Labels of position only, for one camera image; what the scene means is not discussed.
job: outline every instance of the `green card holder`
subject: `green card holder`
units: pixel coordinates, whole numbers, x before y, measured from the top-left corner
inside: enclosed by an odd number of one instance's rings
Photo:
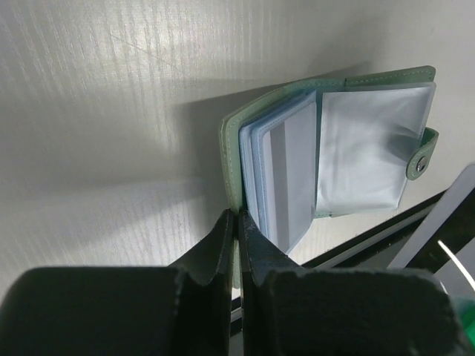
[[[243,125],[254,120],[256,116],[259,116],[269,107],[303,90],[338,91],[348,87],[374,87],[379,85],[432,82],[435,74],[436,70],[434,67],[424,66],[346,79],[302,79],[270,91],[268,94],[229,114],[221,123],[219,138],[223,177],[231,209],[238,213],[245,206],[238,139],[239,130]],[[406,167],[406,176],[409,180],[418,179],[428,169],[438,136],[439,134],[434,129],[425,128],[421,145],[412,155]],[[235,255],[235,261],[238,261],[238,254]],[[234,272],[233,285],[236,288],[239,286],[238,266],[239,263],[235,263],[237,270]]]

